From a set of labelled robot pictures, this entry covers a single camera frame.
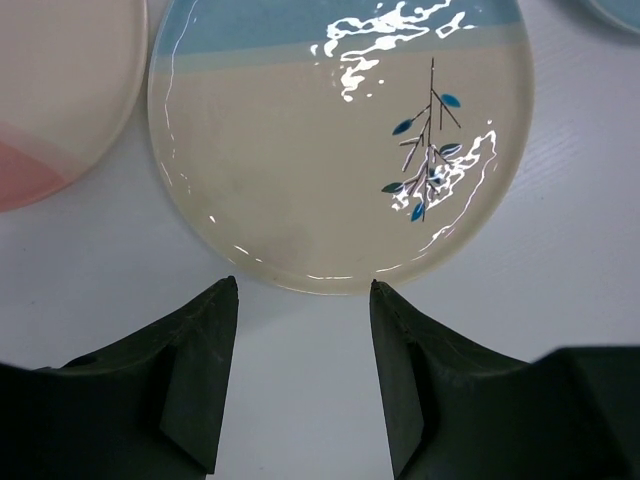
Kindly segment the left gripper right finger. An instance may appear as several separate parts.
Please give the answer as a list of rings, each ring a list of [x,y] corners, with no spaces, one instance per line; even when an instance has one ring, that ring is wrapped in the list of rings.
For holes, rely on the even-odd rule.
[[[382,281],[371,283],[369,317],[393,476],[406,479],[440,426],[440,381],[464,383],[526,363],[457,333]]]

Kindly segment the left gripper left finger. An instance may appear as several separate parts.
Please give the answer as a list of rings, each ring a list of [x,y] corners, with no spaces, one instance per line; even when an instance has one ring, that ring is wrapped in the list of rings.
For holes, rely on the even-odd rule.
[[[215,470],[238,323],[234,277],[56,370],[93,474]]]

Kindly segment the pink cream plate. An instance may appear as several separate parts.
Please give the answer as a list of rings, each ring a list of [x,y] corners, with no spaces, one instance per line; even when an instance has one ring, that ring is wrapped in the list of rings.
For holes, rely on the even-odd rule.
[[[148,50],[144,1],[1,4],[1,209],[87,173],[128,121]]]

